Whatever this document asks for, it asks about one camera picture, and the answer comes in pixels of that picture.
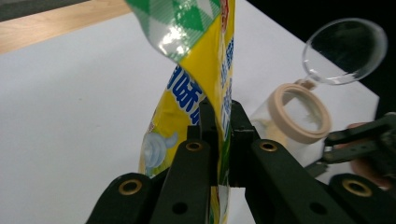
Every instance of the yellow snack bag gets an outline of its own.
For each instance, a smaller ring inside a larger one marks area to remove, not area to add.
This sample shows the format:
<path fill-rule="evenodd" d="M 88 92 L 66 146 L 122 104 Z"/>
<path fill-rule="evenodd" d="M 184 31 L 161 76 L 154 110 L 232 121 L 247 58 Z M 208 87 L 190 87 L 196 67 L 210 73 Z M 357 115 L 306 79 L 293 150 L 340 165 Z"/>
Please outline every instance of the yellow snack bag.
<path fill-rule="evenodd" d="M 187 127 L 199 122 L 199 103 L 212 104 L 219 131 L 217 187 L 210 222 L 227 221 L 232 103 L 234 0 L 126 0 L 149 43 L 177 63 L 142 144 L 139 172 L 168 168 Z"/>

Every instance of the white table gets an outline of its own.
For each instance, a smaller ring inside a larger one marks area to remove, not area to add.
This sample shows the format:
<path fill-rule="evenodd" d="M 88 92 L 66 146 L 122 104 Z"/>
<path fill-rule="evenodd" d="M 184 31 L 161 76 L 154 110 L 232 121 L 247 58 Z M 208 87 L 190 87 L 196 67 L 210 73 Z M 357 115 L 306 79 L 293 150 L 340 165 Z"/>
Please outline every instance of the white table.
<path fill-rule="evenodd" d="M 304 77 L 304 43 L 236 1 L 233 98 L 250 115 L 278 85 Z M 0 55 L 0 223 L 84 223 L 108 184 L 136 172 L 143 134 L 175 64 L 133 13 Z M 333 129 L 374 118 L 359 82 L 315 93 Z M 321 143 L 293 155 L 302 165 Z M 324 176 L 350 172 L 334 166 Z M 233 189 L 229 223 L 253 223 Z"/>

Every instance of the wooden floor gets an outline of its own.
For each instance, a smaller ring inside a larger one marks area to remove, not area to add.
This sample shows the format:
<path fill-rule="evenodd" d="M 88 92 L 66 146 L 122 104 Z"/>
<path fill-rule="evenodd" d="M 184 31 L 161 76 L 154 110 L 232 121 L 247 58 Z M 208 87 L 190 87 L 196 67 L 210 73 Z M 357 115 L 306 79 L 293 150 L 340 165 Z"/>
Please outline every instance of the wooden floor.
<path fill-rule="evenodd" d="M 0 54 L 109 20 L 131 9 L 125 0 L 91 0 L 0 22 Z"/>

